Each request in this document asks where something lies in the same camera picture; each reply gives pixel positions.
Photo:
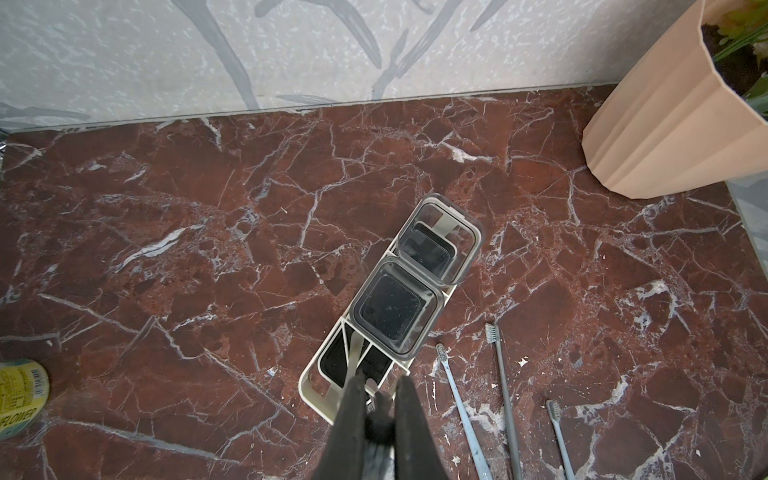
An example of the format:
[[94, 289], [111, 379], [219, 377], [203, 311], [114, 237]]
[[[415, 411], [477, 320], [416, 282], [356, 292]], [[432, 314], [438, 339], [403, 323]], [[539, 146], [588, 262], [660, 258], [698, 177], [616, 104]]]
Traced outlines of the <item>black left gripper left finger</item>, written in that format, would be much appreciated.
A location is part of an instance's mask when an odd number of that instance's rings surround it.
[[344, 394], [322, 458], [312, 479], [361, 479], [363, 475], [366, 410], [365, 379], [345, 382]]

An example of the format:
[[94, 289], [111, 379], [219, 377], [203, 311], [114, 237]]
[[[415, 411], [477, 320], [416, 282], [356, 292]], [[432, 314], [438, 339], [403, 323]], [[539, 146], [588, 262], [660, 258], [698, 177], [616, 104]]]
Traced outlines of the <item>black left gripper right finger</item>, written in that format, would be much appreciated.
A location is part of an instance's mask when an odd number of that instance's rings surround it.
[[395, 478], [448, 479], [409, 376], [398, 379], [395, 398]]

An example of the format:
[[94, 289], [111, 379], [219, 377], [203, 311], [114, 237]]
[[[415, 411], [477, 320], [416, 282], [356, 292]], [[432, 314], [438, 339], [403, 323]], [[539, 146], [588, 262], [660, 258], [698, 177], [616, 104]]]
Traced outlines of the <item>light blue long toothbrush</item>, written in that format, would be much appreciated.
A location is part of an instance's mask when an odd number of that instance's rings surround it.
[[471, 456], [472, 456], [478, 477], [483, 480], [491, 480], [492, 479], [491, 470], [482, 452], [478, 438], [472, 426], [471, 420], [464, 407], [456, 382], [453, 378], [452, 371], [449, 365], [448, 355], [444, 345], [441, 343], [438, 343], [436, 345], [436, 351], [437, 351], [438, 360], [446, 372], [448, 383], [456, 403], [457, 411], [459, 413], [459, 416], [462, 422], [463, 430], [464, 430], [466, 439], [468, 441]]

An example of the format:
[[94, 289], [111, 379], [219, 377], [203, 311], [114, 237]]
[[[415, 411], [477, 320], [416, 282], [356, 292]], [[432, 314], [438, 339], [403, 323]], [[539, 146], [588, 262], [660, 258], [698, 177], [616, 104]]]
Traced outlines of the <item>black toothbrush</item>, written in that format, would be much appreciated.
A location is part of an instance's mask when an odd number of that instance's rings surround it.
[[366, 417], [362, 478], [382, 480], [395, 478], [395, 423], [381, 411]]

